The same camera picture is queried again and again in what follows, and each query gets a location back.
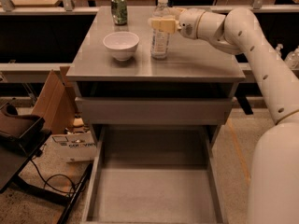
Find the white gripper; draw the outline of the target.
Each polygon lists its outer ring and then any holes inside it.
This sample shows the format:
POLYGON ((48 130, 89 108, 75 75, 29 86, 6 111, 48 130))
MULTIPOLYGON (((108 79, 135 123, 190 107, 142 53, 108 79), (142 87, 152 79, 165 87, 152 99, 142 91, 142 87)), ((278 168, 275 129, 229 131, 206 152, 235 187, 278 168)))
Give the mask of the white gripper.
POLYGON ((201 39, 199 24, 206 13, 203 9, 190 8, 185 10, 181 7, 170 7, 170 13, 179 17, 179 22, 174 18, 151 18, 150 26, 168 34, 174 34, 180 30, 180 34, 185 38, 201 39))

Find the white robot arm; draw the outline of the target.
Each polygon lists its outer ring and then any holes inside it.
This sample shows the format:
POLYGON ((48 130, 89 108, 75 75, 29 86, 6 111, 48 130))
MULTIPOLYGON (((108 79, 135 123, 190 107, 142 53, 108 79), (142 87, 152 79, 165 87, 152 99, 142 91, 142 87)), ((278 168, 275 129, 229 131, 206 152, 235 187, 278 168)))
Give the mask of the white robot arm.
POLYGON ((244 54, 275 126, 259 139, 249 184, 248 224, 299 224, 299 79, 266 40, 251 10, 226 15, 172 8, 149 26, 244 54))

